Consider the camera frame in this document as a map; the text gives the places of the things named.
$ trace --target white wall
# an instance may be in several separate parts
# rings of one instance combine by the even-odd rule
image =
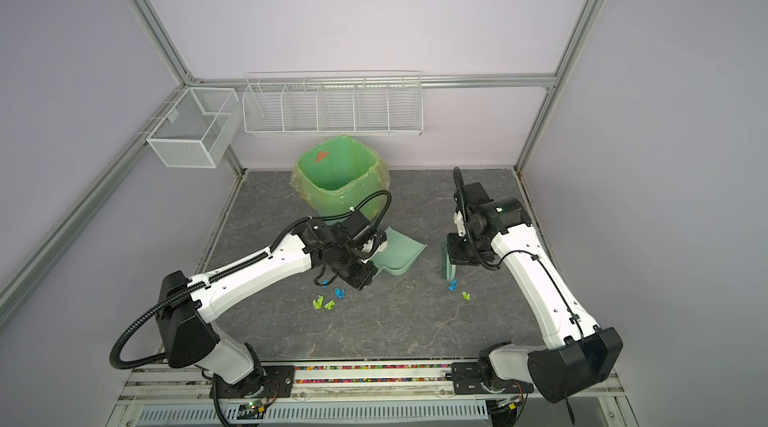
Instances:
[[[2,282],[175,84],[123,0],[0,12]]]
[[[391,168],[513,165],[544,100],[540,87],[425,89],[424,133],[359,136]],[[246,168],[287,169],[326,138],[255,138],[233,147]]]
[[[0,282],[134,138],[175,84],[123,0],[0,0]],[[197,266],[226,167],[133,172],[0,333],[3,425],[103,425],[128,373],[110,347]],[[154,352],[151,326],[126,357]]]
[[[136,168],[0,334],[4,425],[104,425],[129,371],[114,341],[155,305],[160,281],[192,274],[232,187],[226,165],[166,168],[147,150]],[[153,320],[123,359],[154,354]]]
[[[151,0],[191,71],[553,72],[584,0]]]
[[[640,425],[764,425],[768,3],[608,0],[524,172]]]

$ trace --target aluminum frame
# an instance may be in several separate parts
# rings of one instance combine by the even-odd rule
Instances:
[[[510,394],[480,393],[474,395],[456,395],[451,381],[431,380],[444,378],[450,372],[449,367],[429,366],[424,368],[395,368],[395,369],[317,369],[318,366],[329,365],[377,365],[377,364],[451,364],[454,362],[476,362],[476,359],[386,359],[379,361],[351,361],[334,359],[314,359],[305,361],[286,361],[282,363],[264,362],[270,365],[285,365],[286,363],[305,369],[297,370],[291,397],[279,399],[283,407],[295,405],[322,405],[323,403],[374,403],[387,401],[441,401],[508,399]],[[423,381],[400,381],[391,383],[358,382],[341,383],[333,379],[368,379],[386,377],[419,377],[428,378]],[[318,379],[331,379],[330,382],[315,383]],[[194,366],[185,369],[171,369],[166,363],[144,365],[131,372],[126,386],[114,407],[108,426],[136,425],[137,420],[146,405],[210,405],[208,392],[210,382],[200,375],[200,369]],[[593,385],[578,394],[577,397],[596,397],[606,416],[606,422],[611,427],[637,427],[631,408],[626,399],[626,392],[619,378],[611,373],[605,382]],[[538,391],[530,394],[532,398],[540,398]],[[247,399],[230,399],[232,403],[246,403]]]
[[[99,211],[104,203],[106,203],[110,198],[110,195],[128,176],[135,164],[138,163],[141,155],[145,153],[148,148],[146,132],[151,131],[159,122],[159,118],[166,115],[170,106],[172,106],[175,99],[180,96],[180,93],[185,87],[210,86],[237,88],[245,87],[246,85],[244,79],[200,80],[196,78],[184,63],[183,58],[175,48],[172,39],[163,28],[162,22],[149,0],[125,1],[136,16],[153,46],[158,50],[158,54],[166,63],[171,75],[177,79],[179,87],[172,92],[171,96],[168,97],[168,100],[160,106],[156,114],[147,122],[142,129],[143,134],[138,134],[137,137],[129,142],[123,152],[114,159],[112,164],[102,173],[99,179],[91,184],[91,187],[82,194],[81,198],[72,206],[70,211],[68,211],[67,214],[65,214],[53,227],[50,231],[51,233],[41,241],[34,252],[29,254],[17,271],[6,280],[2,286],[0,286],[2,288],[0,289],[0,329],[7,325],[13,315],[24,304],[24,301],[32,295],[34,289],[42,282],[45,275],[53,268],[66,249],[72,245],[78,235],[86,225],[88,225],[91,218]],[[600,13],[600,8],[602,7],[603,2],[604,0],[586,0],[555,73],[422,77],[423,88],[542,87],[548,89],[548,94],[545,96],[516,163],[516,178],[521,184],[522,192],[524,192],[524,202],[527,204],[526,207],[531,211],[534,219],[536,216],[524,187],[522,172],[530,160],[535,144],[542,134],[546,121],[552,113],[552,107],[557,101],[558,94],[568,79],[568,75],[578,58],[578,54],[585,44],[589,30]],[[227,163],[230,165],[236,180],[233,189],[230,192],[230,196],[225,202],[224,209],[216,222],[216,226],[206,242],[206,248],[203,257],[198,264],[198,270],[206,268],[210,255],[216,245],[216,241],[220,236],[221,229],[226,222],[226,215],[235,201],[236,196],[240,191],[242,181],[244,180],[245,169],[243,169],[243,166],[240,164],[231,147],[226,149],[224,156]],[[552,250],[549,248],[546,238],[543,238],[542,241],[544,241],[544,246],[552,256]],[[129,383],[131,382],[135,383],[138,381],[129,380]],[[156,399],[146,399],[141,402],[168,403],[168,395],[170,395],[170,398],[174,398],[174,402],[209,402],[208,399],[203,399],[203,393],[207,394],[207,388],[201,388],[199,385],[186,385],[185,383],[175,382],[173,380],[169,380],[169,382],[168,385],[160,385],[152,382],[144,385],[146,389],[152,390],[160,395],[160,397],[157,397]],[[620,389],[620,384],[618,384],[618,387],[601,385],[598,389],[602,390],[599,393],[592,392],[591,390],[584,391],[579,395],[596,395],[601,398],[605,397],[606,399],[612,399],[617,406],[616,409],[619,409],[619,412],[622,415],[622,420],[629,418],[627,412],[631,413],[631,408],[623,393],[623,389]],[[414,389],[410,389],[408,393],[401,393],[400,395],[406,398],[419,398],[420,395],[424,394],[419,393]],[[434,393],[429,393],[429,395],[433,398],[435,396]],[[366,398],[366,395],[360,394],[360,396],[355,396],[355,399],[364,398]],[[367,398],[380,399],[381,397],[380,394],[370,393]],[[607,403],[607,409],[611,410],[614,404]],[[137,403],[136,399],[127,400],[125,397],[121,398],[115,407],[113,415],[110,417],[108,425],[130,425],[126,424],[126,418],[130,418],[133,414],[138,415],[141,406],[142,404]],[[633,427],[637,423],[635,421],[634,423],[625,422],[624,424]]]
[[[48,272],[62,258],[64,252],[133,170],[141,156],[149,149],[149,131],[168,113],[183,92],[184,88],[181,86],[171,92],[140,133],[134,136],[112,164],[48,231],[48,235],[22,261],[14,274],[0,284],[0,330],[8,325]]]
[[[554,71],[554,86],[547,89],[547,95],[544,97],[541,108],[539,108],[538,114],[531,126],[531,131],[525,138],[523,149],[520,151],[517,162],[514,163],[518,171],[523,172],[531,160],[531,155],[538,143],[538,139],[541,137],[547,120],[552,114],[552,107],[557,102],[560,91],[562,91],[565,82],[568,80],[568,76],[578,60],[581,49],[584,48],[592,25],[598,18],[604,3],[605,0],[586,0],[584,7],[581,8],[581,13],[571,33],[571,38],[568,39],[563,56],[558,63],[557,69]]]

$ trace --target gray marble surface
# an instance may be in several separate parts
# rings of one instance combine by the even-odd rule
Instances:
[[[518,195],[508,170],[464,171],[493,198]],[[399,277],[382,272],[364,290],[340,279],[323,289],[317,269],[288,277],[238,303],[218,319],[263,360],[473,357],[494,343],[542,345],[531,307],[507,270],[459,267],[450,292],[440,274],[440,242],[456,230],[450,171],[391,171],[392,206],[383,227],[425,243]],[[250,172],[209,264],[214,269],[270,244],[291,221],[313,211],[289,185],[290,172]],[[334,287],[344,287],[336,299]],[[465,301],[462,291],[470,294]],[[315,310],[318,295],[336,300]]]

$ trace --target white mesh box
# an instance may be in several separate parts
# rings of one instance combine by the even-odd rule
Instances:
[[[243,121],[233,88],[189,87],[147,142],[168,167],[215,168]]]
[[[256,136],[421,134],[419,77],[335,79],[261,78],[243,93],[245,131]]]

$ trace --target vent grille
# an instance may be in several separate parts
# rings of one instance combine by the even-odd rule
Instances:
[[[397,423],[418,421],[486,420],[482,400],[410,402],[277,403],[266,410],[264,420],[237,419],[239,405],[225,408],[230,422],[237,424],[320,424]],[[137,427],[149,425],[218,425],[212,405],[147,405]]]

